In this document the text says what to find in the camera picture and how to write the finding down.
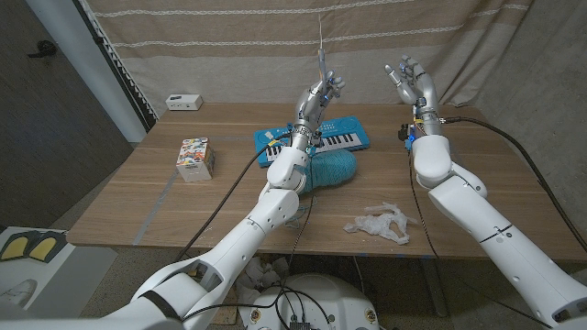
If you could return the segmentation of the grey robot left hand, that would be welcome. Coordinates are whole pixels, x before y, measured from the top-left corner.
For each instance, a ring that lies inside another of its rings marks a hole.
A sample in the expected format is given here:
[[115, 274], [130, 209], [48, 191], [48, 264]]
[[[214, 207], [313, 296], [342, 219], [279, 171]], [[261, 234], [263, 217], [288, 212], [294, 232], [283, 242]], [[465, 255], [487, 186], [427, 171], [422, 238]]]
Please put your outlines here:
[[324, 120], [324, 112], [333, 97], [339, 97], [345, 86], [341, 77], [335, 77], [334, 71], [326, 73], [326, 79], [304, 90], [295, 107], [295, 120], [291, 146], [305, 151], [310, 137]]

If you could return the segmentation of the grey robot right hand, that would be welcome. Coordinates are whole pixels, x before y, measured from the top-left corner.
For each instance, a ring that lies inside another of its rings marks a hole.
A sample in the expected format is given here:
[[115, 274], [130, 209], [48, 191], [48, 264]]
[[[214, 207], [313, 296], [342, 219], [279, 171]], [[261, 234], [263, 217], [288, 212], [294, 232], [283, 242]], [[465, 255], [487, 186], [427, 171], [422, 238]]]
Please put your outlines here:
[[415, 107], [415, 118], [423, 121], [423, 131], [427, 135], [442, 135], [436, 86], [424, 67], [403, 55], [399, 71], [389, 64], [384, 65], [384, 70], [401, 100]]

